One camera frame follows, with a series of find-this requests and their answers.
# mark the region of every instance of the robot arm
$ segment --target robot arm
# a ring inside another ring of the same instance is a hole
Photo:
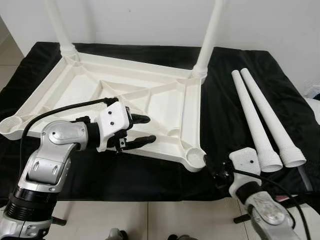
[[[234,169],[260,175],[258,156],[254,149],[247,147],[234,151],[229,158]],[[229,193],[245,206],[252,225],[262,240],[300,239],[292,229],[293,221],[288,211],[274,201],[268,192],[263,191],[261,180],[234,173]]]
[[[127,142],[127,130],[150,118],[131,114],[119,101],[90,122],[54,121],[40,136],[40,147],[29,157],[16,189],[9,197],[0,221],[0,240],[43,239],[52,224],[52,213],[71,166],[70,153],[95,147],[99,152],[115,147],[117,152],[140,148],[156,140],[154,135]]]

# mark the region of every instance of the black cloth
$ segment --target black cloth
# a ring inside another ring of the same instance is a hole
[[[75,44],[82,53],[108,56],[175,68],[192,69],[199,48]],[[13,115],[61,58],[59,45],[37,42],[0,93],[0,120]],[[307,158],[305,171],[314,193],[320,192],[320,127],[314,113],[267,51],[216,47],[201,90],[201,147],[217,172],[229,153],[254,148],[235,86],[232,70],[248,68],[293,142]],[[278,151],[271,135],[271,143]],[[0,198],[6,200],[16,185],[19,141],[0,136]],[[39,146],[28,138],[26,153]],[[218,200],[229,194],[207,168],[187,171],[182,164],[148,157],[94,150],[74,152],[71,168],[59,195],[61,200],[180,201]],[[292,193],[307,190],[296,168],[283,168],[269,177]]]

